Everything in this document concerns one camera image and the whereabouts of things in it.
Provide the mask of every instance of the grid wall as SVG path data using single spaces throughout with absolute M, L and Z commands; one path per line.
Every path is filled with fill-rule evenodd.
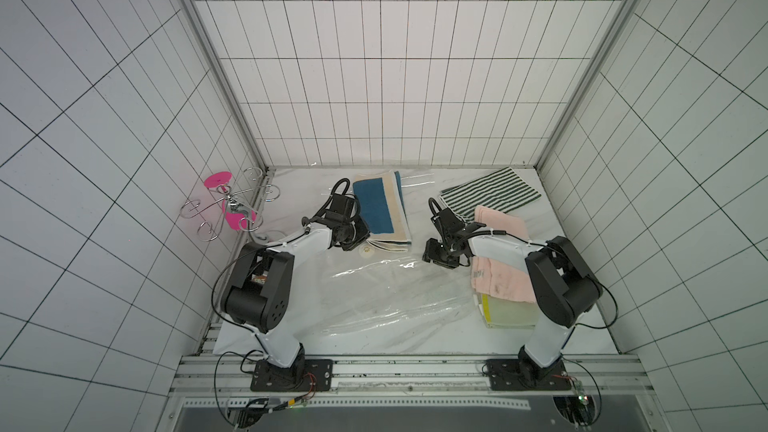
M 0 10 L 0 430 L 154 430 L 236 240 L 179 209 L 253 159 L 179 0 Z
M 675 432 L 768 422 L 766 23 L 766 0 L 641 0 L 541 170 Z
M 196 0 L 276 166 L 530 164 L 620 0 Z

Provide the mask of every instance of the white table surface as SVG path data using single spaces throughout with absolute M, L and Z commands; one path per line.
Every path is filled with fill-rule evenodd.
M 311 217 L 342 177 L 386 168 L 280 168 L 273 184 L 281 196 L 264 206 L 259 232 L 292 233 Z M 318 254 L 293 271 L 290 302 L 278 327 L 291 331 L 308 354 L 516 354 L 532 329 L 487 328 L 472 298 L 469 269 L 423 262 L 426 241 L 439 238 L 429 218 L 429 197 L 492 172 L 487 168 L 400 168 L 413 245 L 408 253 L 376 250 L 370 258 L 340 248 Z M 532 168 L 517 169 L 542 197 L 512 214 L 525 220 L 532 239 L 564 235 Z M 271 232 L 274 238 L 281 237 Z M 581 322 L 604 324 L 597 308 Z M 255 338 L 223 324 L 215 354 L 257 349 Z M 576 328 L 566 354 L 615 354 L 608 331 Z

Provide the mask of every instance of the stack of towels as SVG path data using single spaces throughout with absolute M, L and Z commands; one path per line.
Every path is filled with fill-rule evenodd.
M 408 252 L 411 233 L 402 202 L 400 172 L 359 175 L 352 188 L 360 200 L 360 216 L 371 233 L 368 243 L 389 252 Z
M 520 217 L 507 213 L 542 196 L 512 168 L 440 192 L 440 201 L 465 222 L 480 222 L 528 239 Z M 489 327 L 536 325 L 539 310 L 528 272 L 491 258 L 472 258 L 472 287 L 480 312 Z

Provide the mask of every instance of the metal frame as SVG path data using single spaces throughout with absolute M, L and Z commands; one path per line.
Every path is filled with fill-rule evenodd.
M 212 75 L 216 78 L 219 87 L 224 91 L 226 101 L 232 112 L 232 117 L 235 119 L 235 125 L 240 130 L 240 133 L 243 134 L 243 137 L 245 137 L 248 148 L 254 155 L 256 161 L 255 166 L 265 171 L 267 165 L 266 162 L 264 162 L 264 157 L 261 155 L 261 150 L 259 150 L 259 147 L 254 140 L 254 134 L 248 127 L 248 122 L 246 122 L 244 112 L 242 108 L 240 108 L 240 103 L 235 97 L 232 85 L 230 84 L 229 79 L 227 79 L 224 69 L 221 68 L 221 62 L 219 62 L 216 57 L 213 43 L 208 36 L 205 26 L 203 26 L 203 21 L 197 12 L 197 6 L 195 5 L 194 0 L 181 0 L 181 5 L 184 8 L 184 12 L 187 14 L 187 17 L 190 19 L 192 31 L 197 38 L 197 42 L 203 50 L 206 60 L 210 64 Z
M 594 55 L 590 59 L 586 71 L 581 76 L 581 79 L 576 85 L 576 89 L 573 91 L 571 98 L 568 100 L 568 104 L 565 107 L 565 111 L 563 111 L 563 115 L 560 116 L 560 120 L 558 120 L 558 124 L 554 128 L 554 132 L 547 140 L 547 145 L 544 147 L 542 155 L 536 162 L 535 168 L 537 170 L 542 168 L 544 162 L 547 160 L 547 158 L 549 158 L 550 154 L 552 153 L 552 149 L 554 148 L 554 144 L 556 144 L 560 137 L 563 135 L 563 131 L 565 130 L 566 125 L 575 115 L 576 110 L 579 108 L 581 102 L 586 97 L 587 91 L 589 91 L 592 83 L 595 81 L 595 79 L 598 78 L 600 69 L 618 42 L 619 36 L 624 31 L 629 18 L 632 17 L 632 13 L 637 8 L 639 2 L 640 0 L 621 1 L 621 6 L 619 7 L 618 12 L 610 22 L 605 35 L 600 40 L 598 48 L 595 50 Z

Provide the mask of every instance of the striped towel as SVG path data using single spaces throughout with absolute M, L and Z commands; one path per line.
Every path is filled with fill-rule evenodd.
M 541 196 L 510 167 L 440 191 L 443 205 L 464 222 L 475 219 L 477 206 L 494 208 L 506 214 Z

